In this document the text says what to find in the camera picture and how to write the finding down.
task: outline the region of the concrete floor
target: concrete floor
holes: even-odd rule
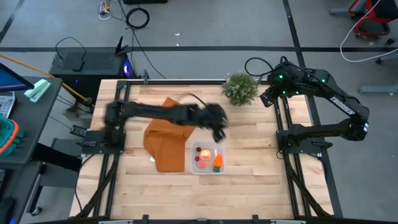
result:
[[[346,0],[289,0],[290,8],[302,47],[339,47],[353,25],[349,17],[331,17],[328,9],[347,6]],[[113,47],[121,35],[124,43],[131,44],[131,32],[116,19],[101,21],[96,8],[100,0],[25,0],[6,36],[0,43],[0,53],[48,71],[55,52],[48,52],[62,38],[73,36],[86,47]],[[0,29],[14,12],[17,1],[0,1]],[[145,47],[184,46],[262,46],[290,47],[290,34],[283,1],[252,0],[169,0],[167,4],[142,5],[150,14],[149,25],[137,31]],[[133,6],[124,5],[125,10]],[[117,2],[111,2],[111,11],[121,17]],[[135,21],[142,20],[137,15]],[[398,24],[391,24],[391,36],[398,36]],[[387,38],[370,43],[351,35],[347,47],[381,47]],[[62,47],[74,47],[71,40]],[[38,52],[4,52],[9,47],[28,47]],[[353,59],[378,53],[348,53]],[[263,57],[276,65],[285,55],[297,63],[296,53],[283,51],[151,51],[151,62],[168,78],[224,78],[227,73],[243,70],[249,57]],[[369,134],[363,142],[348,142],[331,138],[334,146],[328,150],[340,199],[343,216],[373,220],[398,221],[398,168],[395,152],[398,121],[396,95],[359,95],[361,85],[398,83],[398,64],[395,61],[376,65],[373,60],[363,63],[345,62],[336,52],[304,52],[306,66],[328,70],[339,86],[357,97],[371,110]],[[159,78],[142,52],[134,52],[138,72],[147,69],[151,78]],[[27,68],[5,60],[0,62],[22,76],[42,76]],[[65,90],[60,92],[73,100]],[[323,99],[317,99],[318,113],[323,124],[337,123],[344,115]],[[51,112],[54,118],[72,126],[61,115],[65,105],[56,102]],[[87,123],[75,123],[88,127]],[[50,145],[53,138],[73,138],[69,130],[49,119],[40,142]],[[21,223],[66,218],[73,199],[71,189],[46,188],[39,206],[44,208],[37,217],[25,215]]]

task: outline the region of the orange towel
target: orange towel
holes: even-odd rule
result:
[[[167,98],[163,106],[178,105]],[[153,119],[144,133],[144,147],[155,159],[159,172],[183,172],[185,167],[185,141],[194,126],[180,126],[166,120]]]

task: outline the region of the wooden table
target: wooden table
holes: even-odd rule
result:
[[[103,127],[104,109],[114,99],[116,83],[117,80],[101,82],[91,129]],[[261,86],[260,93],[266,88]],[[125,127],[126,148],[119,161],[111,218],[141,219],[143,214],[148,214],[150,219],[251,219],[253,214],[263,219],[293,217],[284,162],[275,156],[277,123],[274,107],[265,108],[259,98],[250,106],[235,107],[221,96],[220,90],[219,85],[131,87],[129,99],[141,103],[161,105],[167,96],[177,100],[186,92],[196,94],[205,102],[219,103],[229,118],[224,140],[227,173],[190,173],[191,142],[212,139],[211,131],[199,128],[185,145],[185,172],[157,172],[143,146],[144,130],[150,119],[131,118]],[[198,103],[190,96],[179,102]],[[304,96],[291,98],[289,105],[294,123],[311,125]],[[77,194],[83,206],[97,188],[102,158],[102,155],[95,155],[80,171]],[[327,212],[333,213],[322,164],[308,155],[300,155],[300,158],[309,191]],[[100,214],[104,213],[107,192],[106,189]],[[303,214],[301,197],[297,198]],[[74,200],[70,214],[78,212]]]

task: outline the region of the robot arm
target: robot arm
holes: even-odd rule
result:
[[[215,142],[225,137],[223,128],[227,126],[228,120],[219,104],[207,104],[204,108],[199,108],[196,104],[165,107],[118,100],[106,107],[105,143],[119,144],[124,134],[124,124],[128,118],[134,116],[165,119],[173,124],[212,129]]]
[[[338,124],[304,127],[293,124],[287,135],[287,145],[297,147],[300,141],[312,137],[341,136],[350,141],[362,141],[368,132],[369,109],[359,100],[340,89],[325,70],[300,68],[282,57],[281,63],[267,76],[271,87],[260,97],[266,107],[280,96],[317,96],[327,99],[350,118]]]

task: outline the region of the potted plant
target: potted plant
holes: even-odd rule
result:
[[[222,94],[235,106],[250,105],[257,97],[258,83],[245,72],[237,72],[230,76],[222,86]]]

